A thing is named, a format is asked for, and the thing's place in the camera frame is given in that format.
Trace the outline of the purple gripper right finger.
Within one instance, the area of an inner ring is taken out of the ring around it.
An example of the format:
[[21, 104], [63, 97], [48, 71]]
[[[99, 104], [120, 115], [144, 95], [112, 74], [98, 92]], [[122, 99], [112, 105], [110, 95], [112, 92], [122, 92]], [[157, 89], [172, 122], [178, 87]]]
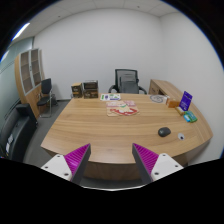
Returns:
[[157, 154], [136, 143], [132, 154], [144, 184], [149, 184], [182, 169], [182, 166], [168, 154]]

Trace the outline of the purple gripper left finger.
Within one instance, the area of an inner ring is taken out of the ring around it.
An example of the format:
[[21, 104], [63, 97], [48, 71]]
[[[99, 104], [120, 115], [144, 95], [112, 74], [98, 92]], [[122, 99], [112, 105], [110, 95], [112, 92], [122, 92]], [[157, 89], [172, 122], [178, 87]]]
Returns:
[[67, 155], [56, 154], [42, 166], [42, 169], [79, 185], [90, 154], [91, 145], [86, 144]]

